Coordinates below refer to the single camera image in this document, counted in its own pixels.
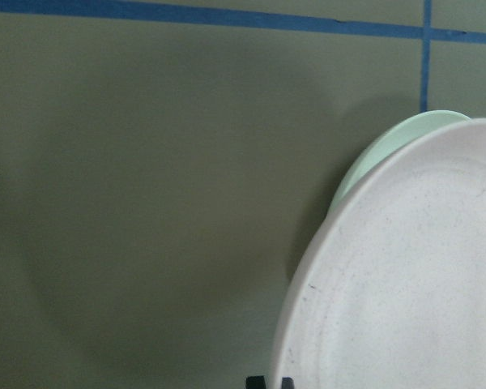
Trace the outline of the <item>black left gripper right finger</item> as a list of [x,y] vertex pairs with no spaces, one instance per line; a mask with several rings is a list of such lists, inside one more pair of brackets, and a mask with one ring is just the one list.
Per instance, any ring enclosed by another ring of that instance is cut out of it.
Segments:
[[291,377],[282,377],[281,389],[294,389],[294,381]]

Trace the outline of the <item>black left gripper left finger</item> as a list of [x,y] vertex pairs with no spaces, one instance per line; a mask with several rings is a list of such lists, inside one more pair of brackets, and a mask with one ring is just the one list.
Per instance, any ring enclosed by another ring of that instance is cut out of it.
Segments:
[[246,389],[266,389],[264,376],[249,376],[245,379]]

